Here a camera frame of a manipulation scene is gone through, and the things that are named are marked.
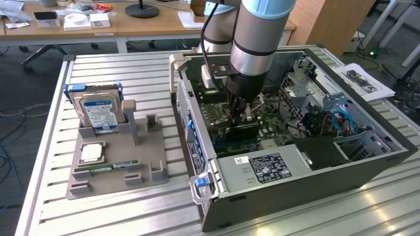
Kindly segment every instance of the wooden cabinet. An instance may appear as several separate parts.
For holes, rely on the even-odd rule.
[[[375,0],[298,0],[290,21],[298,26],[289,45],[323,44],[341,57]]]

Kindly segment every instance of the blue hard drive label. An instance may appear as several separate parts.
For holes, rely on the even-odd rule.
[[[85,109],[95,129],[106,131],[118,127],[111,101],[86,102]]]
[[[250,164],[261,183],[267,183],[293,176],[279,153],[250,158]]]

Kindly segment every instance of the chair wheel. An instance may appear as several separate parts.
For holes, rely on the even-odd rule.
[[[19,46],[19,50],[21,50],[22,52],[27,53],[27,52],[29,52],[29,47]]]
[[[25,66],[23,69],[25,69],[25,72],[34,73],[34,67]]]
[[[98,46],[97,43],[91,43],[91,47],[93,47],[94,49],[99,49],[99,46]]]

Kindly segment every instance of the black lamp base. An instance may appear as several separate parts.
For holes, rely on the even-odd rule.
[[[143,9],[141,8],[141,4],[130,5],[126,8],[126,13],[129,16],[135,18],[153,18],[159,15],[159,9],[151,5],[143,5]]]

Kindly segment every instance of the aluminum workbench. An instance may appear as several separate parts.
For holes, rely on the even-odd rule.
[[[329,50],[306,46],[331,67]],[[420,155],[383,172],[362,188],[205,234],[191,197],[170,100],[169,57],[177,52],[78,56],[66,61],[55,90],[17,235],[419,235]],[[98,85],[121,80],[137,117],[158,114],[165,126],[169,184],[69,201],[65,198],[79,119],[63,84]],[[397,107],[373,103],[420,147],[420,128]]]

